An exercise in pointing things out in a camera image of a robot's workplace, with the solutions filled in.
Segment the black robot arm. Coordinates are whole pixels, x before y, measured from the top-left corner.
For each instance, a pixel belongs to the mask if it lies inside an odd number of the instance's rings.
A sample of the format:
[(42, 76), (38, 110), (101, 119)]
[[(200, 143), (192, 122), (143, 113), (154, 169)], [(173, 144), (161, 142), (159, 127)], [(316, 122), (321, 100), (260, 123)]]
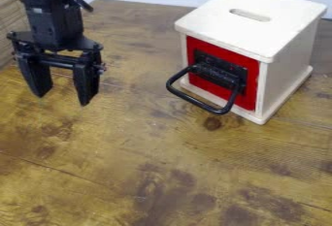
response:
[(79, 103), (99, 93), (103, 45), (83, 35), (82, 12), (94, 8), (84, 0), (20, 0), (30, 29), (10, 32), (20, 72), (35, 96), (54, 87), (51, 69), (72, 71)]

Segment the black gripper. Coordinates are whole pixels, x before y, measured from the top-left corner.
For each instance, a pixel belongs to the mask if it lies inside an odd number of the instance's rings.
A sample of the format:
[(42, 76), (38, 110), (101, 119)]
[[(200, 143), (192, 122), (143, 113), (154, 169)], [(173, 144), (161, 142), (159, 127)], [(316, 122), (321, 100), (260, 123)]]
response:
[(30, 31), (11, 32), (20, 72), (31, 92), (42, 98), (54, 87), (51, 67), (72, 70), (82, 106), (99, 93), (105, 65), (103, 46), (83, 35), (82, 9), (94, 8), (84, 0), (20, 0)]

